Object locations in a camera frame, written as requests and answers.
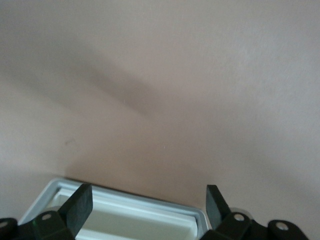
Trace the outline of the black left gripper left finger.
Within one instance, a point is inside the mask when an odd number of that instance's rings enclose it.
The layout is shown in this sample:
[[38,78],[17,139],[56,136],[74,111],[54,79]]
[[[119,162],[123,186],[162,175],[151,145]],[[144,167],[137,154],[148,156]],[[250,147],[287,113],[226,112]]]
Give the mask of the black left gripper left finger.
[[19,225],[0,220],[2,240],[74,240],[93,210],[91,184],[82,184],[57,210],[47,210]]

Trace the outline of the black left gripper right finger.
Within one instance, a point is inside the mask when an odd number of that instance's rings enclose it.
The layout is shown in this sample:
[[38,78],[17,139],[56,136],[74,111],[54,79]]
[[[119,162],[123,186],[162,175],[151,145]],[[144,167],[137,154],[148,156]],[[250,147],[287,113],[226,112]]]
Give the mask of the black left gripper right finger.
[[206,187],[206,213],[212,229],[202,240],[307,240],[294,223],[271,220],[263,226],[240,211],[232,211],[216,185]]

